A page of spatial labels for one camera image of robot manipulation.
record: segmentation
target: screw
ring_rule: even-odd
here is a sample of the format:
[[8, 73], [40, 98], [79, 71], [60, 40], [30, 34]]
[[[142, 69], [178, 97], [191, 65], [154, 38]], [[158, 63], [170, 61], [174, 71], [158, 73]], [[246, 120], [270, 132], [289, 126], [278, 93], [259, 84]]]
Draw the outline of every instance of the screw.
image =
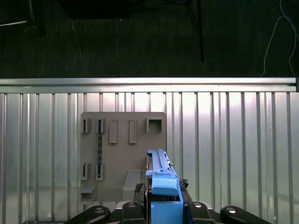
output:
[[104, 212], [104, 209], [102, 209], [102, 208], [97, 208], [97, 209], [95, 210], [95, 212], [96, 212], [96, 213], [103, 213], [103, 212]]
[[129, 202], [128, 207], [130, 207], [130, 208], [136, 207], [136, 203], [135, 202]]
[[236, 213], [235, 209], [233, 208], [227, 208], [227, 211], [232, 214]]
[[201, 208], [201, 203], [199, 203], [199, 202], [194, 202], [193, 205], [194, 205], [196, 208]]

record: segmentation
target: metal wall panel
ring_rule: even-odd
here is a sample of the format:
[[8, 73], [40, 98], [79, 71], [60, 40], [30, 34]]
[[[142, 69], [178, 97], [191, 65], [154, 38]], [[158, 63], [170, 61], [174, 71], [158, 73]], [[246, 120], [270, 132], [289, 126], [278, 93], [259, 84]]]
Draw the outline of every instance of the metal wall panel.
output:
[[64, 221], [88, 208], [77, 195], [84, 111], [165, 112], [167, 152], [194, 200], [299, 222], [299, 93], [156, 88], [0, 94], [0, 224]]

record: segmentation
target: blue plastic part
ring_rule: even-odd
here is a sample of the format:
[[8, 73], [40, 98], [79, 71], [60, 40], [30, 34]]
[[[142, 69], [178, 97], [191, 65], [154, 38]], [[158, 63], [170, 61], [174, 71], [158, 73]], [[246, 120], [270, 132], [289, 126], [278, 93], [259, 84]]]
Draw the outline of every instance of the blue plastic part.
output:
[[167, 153], [162, 149], [149, 150], [152, 157], [153, 170], [148, 170], [146, 176], [152, 178], [152, 194], [177, 196], [178, 201], [151, 202], [151, 224], [182, 224], [183, 197], [180, 190], [179, 178], [170, 166]]

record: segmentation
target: aluminum rail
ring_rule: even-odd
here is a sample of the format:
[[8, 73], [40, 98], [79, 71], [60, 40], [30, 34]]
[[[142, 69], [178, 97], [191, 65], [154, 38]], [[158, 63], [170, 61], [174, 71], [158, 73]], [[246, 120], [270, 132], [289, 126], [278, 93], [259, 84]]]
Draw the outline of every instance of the aluminum rail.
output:
[[0, 93], [296, 91], [295, 78], [0, 79]]

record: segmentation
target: black wall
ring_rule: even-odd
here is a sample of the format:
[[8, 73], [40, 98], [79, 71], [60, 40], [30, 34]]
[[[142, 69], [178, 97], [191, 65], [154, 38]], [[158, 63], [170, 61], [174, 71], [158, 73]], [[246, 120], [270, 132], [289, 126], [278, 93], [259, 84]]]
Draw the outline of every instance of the black wall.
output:
[[[0, 78], [259, 77], [277, 18], [278, 0], [201, 0], [205, 62], [186, 9], [149, 0], [129, 19], [71, 20], [55, 0], [34, 0], [37, 25], [0, 27]], [[284, 0], [299, 30], [299, 0]], [[196, 0], [193, 10], [197, 14]], [[291, 77], [294, 44], [282, 20], [265, 77]], [[299, 74], [299, 42], [292, 60]]]

